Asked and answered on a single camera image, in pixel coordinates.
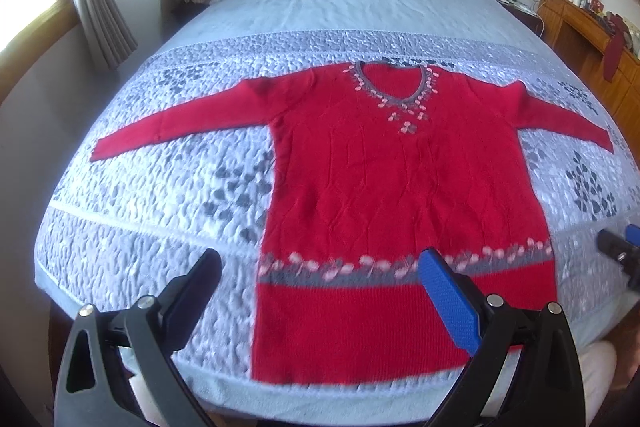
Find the sweater neckline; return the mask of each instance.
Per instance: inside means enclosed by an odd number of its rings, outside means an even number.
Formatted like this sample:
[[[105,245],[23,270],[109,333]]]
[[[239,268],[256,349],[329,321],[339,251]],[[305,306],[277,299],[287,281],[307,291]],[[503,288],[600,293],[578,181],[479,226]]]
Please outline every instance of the sweater neckline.
[[[415,68],[415,66],[412,66],[410,68],[403,68],[402,66],[395,66],[393,64],[389,64],[388,62],[384,62],[382,60],[375,61],[375,62],[367,62],[367,64],[383,64],[385,66],[395,68],[396,70],[413,70]],[[415,90],[415,92],[411,96],[407,98],[396,98],[390,95],[389,93],[384,92],[381,89],[378,89],[376,85],[373,82],[371,82],[369,78],[367,78],[367,76],[364,74],[362,70],[362,67],[364,66],[364,62],[362,62],[361,60],[358,60],[354,65],[355,65],[356,74],[362,79],[362,81],[365,83],[367,88],[373,92],[378,92],[380,94],[383,94],[385,99],[387,99],[389,102],[393,103],[394,105],[408,105],[416,102],[418,97],[423,93],[429,78],[429,75],[427,74],[427,69],[420,64],[418,66],[420,68],[420,84],[418,84],[418,88]]]

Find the blue gripper pad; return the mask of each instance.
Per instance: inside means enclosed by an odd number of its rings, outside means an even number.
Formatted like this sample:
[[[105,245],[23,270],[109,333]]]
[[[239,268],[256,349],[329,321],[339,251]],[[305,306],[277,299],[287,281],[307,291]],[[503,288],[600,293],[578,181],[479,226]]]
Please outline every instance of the blue gripper pad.
[[[636,225],[628,225],[625,229],[625,239],[636,247],[640,247],[640,229]]]
[[[420,254],[418,276],[451,340],[474,356],[481,342],[480,319],[453,279],[453,271],[433,248]]]

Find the bedspread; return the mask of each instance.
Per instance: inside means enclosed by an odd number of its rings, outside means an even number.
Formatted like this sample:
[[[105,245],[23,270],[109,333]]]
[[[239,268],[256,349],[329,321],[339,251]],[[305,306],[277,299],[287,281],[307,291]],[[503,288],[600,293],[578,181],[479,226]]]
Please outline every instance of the bedspread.
[[[544,46],[381,30],[285,30],[166,48],[150,58],[94,124],[47,209],[36,281],[70,315],[157,295],[205,248],[222,282],[187,347],[187,383],[217,407],[318,424],[403,423],[430,415],[458,372],[354,386],[275,386],[250,380],[255,279],[273,188],[267,128],[198,134],[89,163],[98,138],[141,117],[232,87],[338,62],[434,64],[504,86],[522,80],[542,100],[609,131],[615,154],[543,130],[519,133],[556,252],[559,301],[579,346],[628,309],[626,281],[595,249],[603,227],[640,222],[640,172],[610,116]]]

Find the window frame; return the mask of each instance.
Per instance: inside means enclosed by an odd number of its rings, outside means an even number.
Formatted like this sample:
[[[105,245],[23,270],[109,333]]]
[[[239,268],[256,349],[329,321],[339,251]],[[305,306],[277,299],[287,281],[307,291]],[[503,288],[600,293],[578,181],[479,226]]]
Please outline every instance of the window frame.
[[[0,52],[0,105],[42,55],[79,23],[72,0],[57,0]]]

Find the silver bolt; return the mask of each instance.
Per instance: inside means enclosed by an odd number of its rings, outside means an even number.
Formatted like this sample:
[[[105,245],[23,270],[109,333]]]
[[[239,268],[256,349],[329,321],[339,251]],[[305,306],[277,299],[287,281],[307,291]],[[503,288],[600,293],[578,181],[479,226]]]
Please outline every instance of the silver bolt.
[[[82,306],[82,308],[80,308],[80,311],[78,312],[78,314],[81,317],[88,317],[94,312],[94,310],[95,308],[93,304],[85,304],[84,306]]]
[[[549,302],[549,304],[546,307],[554,315],[559,315],[559,314],[562,313],[562,306],[560,304],[558,304],[557,302]]]
[[[147,308],[151,308],[151,306],[154,305],[154,302],[156,302],[156,298],[153,295],[145,295],[138,301],[138,308],[146,310]]]
[[[486,301],[489,303],[489,306],[493,308],[499,308],[504,304],[504,299],[499,295],[492,293],[486,298]]]

